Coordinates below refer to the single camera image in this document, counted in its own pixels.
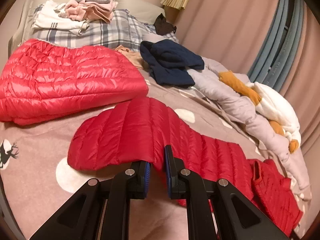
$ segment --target folded red jacket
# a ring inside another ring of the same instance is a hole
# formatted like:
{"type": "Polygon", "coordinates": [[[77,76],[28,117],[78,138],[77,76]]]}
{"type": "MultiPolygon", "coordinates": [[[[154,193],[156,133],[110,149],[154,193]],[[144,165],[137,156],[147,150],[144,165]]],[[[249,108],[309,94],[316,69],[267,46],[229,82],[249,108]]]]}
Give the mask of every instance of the folded red jacket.
{"type": "MultiPolygon", "coordinates": [[[[183,160],[186,168],[202,178],[212,181],[225,178],[249,200],[259,198],[269,208],[266,215],[282,231],[289,230],[290,223],[284,227],[279,221],[287,214],[295,214],[298,209],[294,202],[285,206],[290,194],[293,197],[290,191],[285,192],[280,206],[272,209],[272,203],[266,199],[268,196],[260,195],[263,190],[258,194],[252,190],[253,170],[238,144],[197,133],[171,108],[153,98],[120,103],[114,109],[86,120],[71,141],[68,164],[76,170],[98,170],[109,164],[144,160],[162,171],[164,146],[167,144],[171,145],[173,155],[183,160]]],[[[277,170],[273,171],[276,175],[271,171],[264,173],[263,165],[260,170],[263,179],[281,176],[277,170]]],[[[282,194],[276,185],[272,188],[266,185],[265,189],[277,191],[271,194],[282,194]]]]}
{"type": "Polygon", "coordinates": [[[146,96],[140,72],[104,46],[76,49],[31,39],[8,59],[0,77],[0,121],[19,125],[146,96]]]}

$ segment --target pink curtain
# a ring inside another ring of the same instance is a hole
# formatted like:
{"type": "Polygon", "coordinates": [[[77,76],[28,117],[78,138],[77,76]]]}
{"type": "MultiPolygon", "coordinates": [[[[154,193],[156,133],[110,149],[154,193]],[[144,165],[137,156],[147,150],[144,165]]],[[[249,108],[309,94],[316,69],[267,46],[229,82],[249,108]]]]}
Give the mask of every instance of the pink curtain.
{"type": "Polygon", "coordinates": [[[179,42],[226,68],[247,73],[279,0],[189,0],[175,22],[179,42]]]}
{"type": "Polygon", "coordinates": [[[301,150],[312,185],[310,226],[320,210],[320,25],[305,5],[298,51],[280,93],[293,106],[300,122],[301,150]]]}

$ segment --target navy blue clothing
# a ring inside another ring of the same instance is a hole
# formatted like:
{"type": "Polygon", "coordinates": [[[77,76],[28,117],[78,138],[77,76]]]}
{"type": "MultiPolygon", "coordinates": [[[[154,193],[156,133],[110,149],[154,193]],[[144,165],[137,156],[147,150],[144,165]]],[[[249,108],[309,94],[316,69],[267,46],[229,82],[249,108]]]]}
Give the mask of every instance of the navy blue clothing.
{"type": "Polygon", "coordinates": [[[204,69],[204,61],[199,55],[168,39],[157,43],[143,41],[140,53],[150,66],[150,75],[159,85],[194,86],[186,67],[204,69]]]}

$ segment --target stuffed animal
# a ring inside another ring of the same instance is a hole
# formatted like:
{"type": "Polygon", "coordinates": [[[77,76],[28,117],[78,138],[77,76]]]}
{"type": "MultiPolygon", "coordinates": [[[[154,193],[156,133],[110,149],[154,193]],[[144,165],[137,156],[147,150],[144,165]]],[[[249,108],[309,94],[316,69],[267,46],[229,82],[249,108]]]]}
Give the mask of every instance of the stuffed animal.
{"type": "Polygon", "coordinates": [[[269,120],[275,133],[288,138],[290,153],[299,148],[299,120],[292,106],[278,92],[258,82],[244,84],[232,71],[220,72],[219,80],[235,92],[251,99],[256,111],[269,120]]]}

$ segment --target plaid pillowcase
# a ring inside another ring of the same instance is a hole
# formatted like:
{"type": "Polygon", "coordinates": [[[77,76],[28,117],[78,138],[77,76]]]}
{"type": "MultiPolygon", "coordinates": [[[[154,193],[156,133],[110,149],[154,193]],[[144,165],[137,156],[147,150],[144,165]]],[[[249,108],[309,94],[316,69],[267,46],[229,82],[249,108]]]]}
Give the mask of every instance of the plaid pillowcase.
{"type": "MultiPolygon", "coordinates": [[[[41,10],[42,5],[36,8],[34,20],[41,10]]],[[[89,23],[89,27],[76,36],[67,30],[54,29],[34,29],[31,30],[30,38],[48,41],[67,48],[78,48],[85,45],[102,45],[110,49],[115,49],[123,45],[133,51],[140,50],[142,36],[146,33],[156,33],[153,25],[139,22],[135,17],[129,15],[125,9],[115,10],[110,24],[101,20],[89,23]]],[[[178,42],[174,33],[169,33],[164,37],[178,42]]]]}

